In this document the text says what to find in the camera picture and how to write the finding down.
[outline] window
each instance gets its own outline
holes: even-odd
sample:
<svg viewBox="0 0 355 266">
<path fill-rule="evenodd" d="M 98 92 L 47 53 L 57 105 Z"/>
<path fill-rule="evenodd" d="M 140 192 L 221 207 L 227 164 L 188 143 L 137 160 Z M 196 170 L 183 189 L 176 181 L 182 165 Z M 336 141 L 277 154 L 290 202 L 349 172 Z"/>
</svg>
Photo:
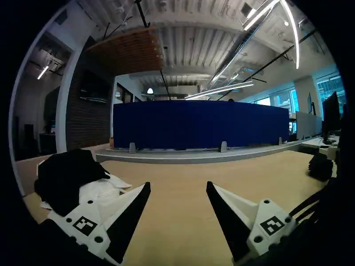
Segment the window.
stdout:
<svg viewBox="0 0 355 266">
<path fill-rule="evenodd" d="M 255 101 L 255 103 L 270 106 L 270 97 L 267 97 L 265 99 L 261 99 L 259 101 Z"/>
<path fill-rule="evenodd" d="M 343 82 L 340 76 L 328 78 L 317 83 L 322 103 L 336 91 L 339 102 L 339 111 L 343 113 L 343 105 L 346 103 Z"/>
<path fill-rule="evenodd" d="M 271 105 L 288 109 L 289 116 L 299 111 L 297 93 L 295 89 L 283 91 L 279 94 L 270 96 Z"/>
<path fill-rule="evenodd" d="M 293 89 L 290 91 L 290 95 L 291 95 L 291 103 L 292 103 L 292 112 L 299 112 L 300 108 L 298 107 L 298 99 L 297 99 L 297 93 L 296 90 Z"/>
</svg>

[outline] white column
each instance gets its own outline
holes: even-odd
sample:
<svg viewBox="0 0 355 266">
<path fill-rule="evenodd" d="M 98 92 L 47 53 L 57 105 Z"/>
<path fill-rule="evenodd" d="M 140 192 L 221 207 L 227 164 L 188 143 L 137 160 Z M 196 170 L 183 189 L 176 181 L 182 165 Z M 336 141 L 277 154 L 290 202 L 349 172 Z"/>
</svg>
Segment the white column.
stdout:
<svg viewBox="0 0 355 266">
<path fill-rule="evenodd" d="M 67 14 L 68 18 L 61 25 L 54 22 L 48 29 L 53 37 L 71 50 L 60 84 L 55 115 L 55 143 L 58 153 L 67 151 L 66 116 L 71 80 L 83 47 L 95 27 L 95 23 L 75 2 L 68 6 Z"/>
<path fill-rule="evenodd" d="M 297 93 L 298 106 L 300 112 L 308 113 L 308 96 L 311 94 L 312 102 L 314 102 L 317 116 L 322 117 L 322 102 L 319 98 L 318 90 L 314 84 L 312 76 L 295 81 L 295 88 Z"/>
</svg>

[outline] ceiling duct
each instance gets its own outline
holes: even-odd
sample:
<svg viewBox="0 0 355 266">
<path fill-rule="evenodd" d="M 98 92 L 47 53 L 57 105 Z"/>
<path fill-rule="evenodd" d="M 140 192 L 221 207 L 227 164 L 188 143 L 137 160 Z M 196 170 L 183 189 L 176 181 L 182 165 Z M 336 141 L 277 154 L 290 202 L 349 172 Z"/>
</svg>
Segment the ceiling duct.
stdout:
<svg viewBox="0 0 355 266">
<path fill-rule="evenodd" d="M 218 67 L 217 71 L 209 81 L 207 87 L 208 89 L 213 89 L 215 86 L 216 81 L 220 77 L 220 75 L 228 68 L 228 66 L 232 63 L 232 61 L 240 54 L 244 46 L 248 43 L 254 33 L 257 31 L 259 26 L 266 20 L 266 18 L 271 13 L 272 8 L 262 15 L 247 31 L 241 32 L 238 36 L 236 41 L 234 42 L 232 48 L 230 49 L 229 53 Z"/>
</svg>

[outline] wooden table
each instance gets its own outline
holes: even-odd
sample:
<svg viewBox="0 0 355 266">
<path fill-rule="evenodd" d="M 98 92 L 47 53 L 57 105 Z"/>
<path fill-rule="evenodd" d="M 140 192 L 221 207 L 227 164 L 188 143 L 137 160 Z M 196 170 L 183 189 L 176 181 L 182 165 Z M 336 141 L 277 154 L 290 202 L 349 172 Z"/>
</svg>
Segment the wooden table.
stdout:
<svg viewBox="0 0 355 266">
<path fill-rule="evenodd" d="M 285 151 L 213 164 L 103 162 L 105 169 L 133 188 L 151 182 L 125 265 L 232 265 L 232 254 L 206 194 L 207 181 L 254 202 L 270 198 L 291 211 L 325 186 L 307 176 L 311 158 Z M 36 194 L 24 200 L 38 222 L 46 218 Z"/>
</svg>

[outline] blue room divider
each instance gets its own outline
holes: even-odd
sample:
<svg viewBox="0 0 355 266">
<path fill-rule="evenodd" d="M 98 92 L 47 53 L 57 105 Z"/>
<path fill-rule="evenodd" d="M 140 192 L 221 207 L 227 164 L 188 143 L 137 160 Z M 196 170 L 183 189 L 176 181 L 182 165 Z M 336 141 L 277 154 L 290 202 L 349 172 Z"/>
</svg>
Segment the blue room divider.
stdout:
<svg viewBox="0 0 355 266">
<path fill-rule="evenodd" d="M 288 140 L 288 110 L 243 102 L 154 101 L 114 105 L 114 146 L 217 148 Z"/>
</svg>

